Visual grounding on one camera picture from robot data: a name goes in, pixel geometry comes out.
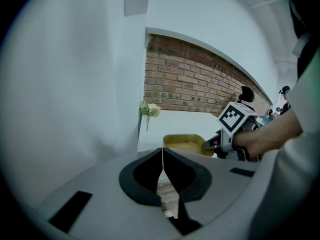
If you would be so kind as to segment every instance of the flower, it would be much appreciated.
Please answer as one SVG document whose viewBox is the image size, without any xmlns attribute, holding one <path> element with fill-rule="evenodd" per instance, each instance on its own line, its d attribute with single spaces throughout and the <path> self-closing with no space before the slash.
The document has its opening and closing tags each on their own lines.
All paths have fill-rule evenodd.
<svg viewBox="0 0 320 240">
<path fill-rule="evenodd" d="M 161 110 L 161 107 L 157 106 L 156 104 L 149 103 L 148 107 L 150 110 Z"/>
</svg>

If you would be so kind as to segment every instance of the white curved wall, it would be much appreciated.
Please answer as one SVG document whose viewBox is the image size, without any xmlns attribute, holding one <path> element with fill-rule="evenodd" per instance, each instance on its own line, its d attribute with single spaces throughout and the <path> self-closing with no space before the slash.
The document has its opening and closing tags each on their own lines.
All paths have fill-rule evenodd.
<svg viewBox="0 0 320 240">
<path fill-rule="evenodd" d="M 23 8 L 0 61 L 0 165 L 21 202 L 35 208 L 95 163 L 137 152 L 144 18 L 125 18 L 124 0 Z"/>
<path fill-rule="evenodd" d="M 220 55 L 277 102 L 278 71 L 271 49 L 237 0 L 149 0 L 146 27 L 150 33 L 180 38 Z"/>
</svg>

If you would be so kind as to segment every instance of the white sleeve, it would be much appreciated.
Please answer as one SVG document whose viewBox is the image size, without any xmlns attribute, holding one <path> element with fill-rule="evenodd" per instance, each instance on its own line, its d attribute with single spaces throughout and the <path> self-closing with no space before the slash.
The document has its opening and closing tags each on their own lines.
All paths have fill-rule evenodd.
<svg viewBox="0 0 320 240">
<path fill-rule="evenodd" d="M 320 48 L 288 94 L 288 100 L 303 132 L 320 132 Z"/>
</svg>

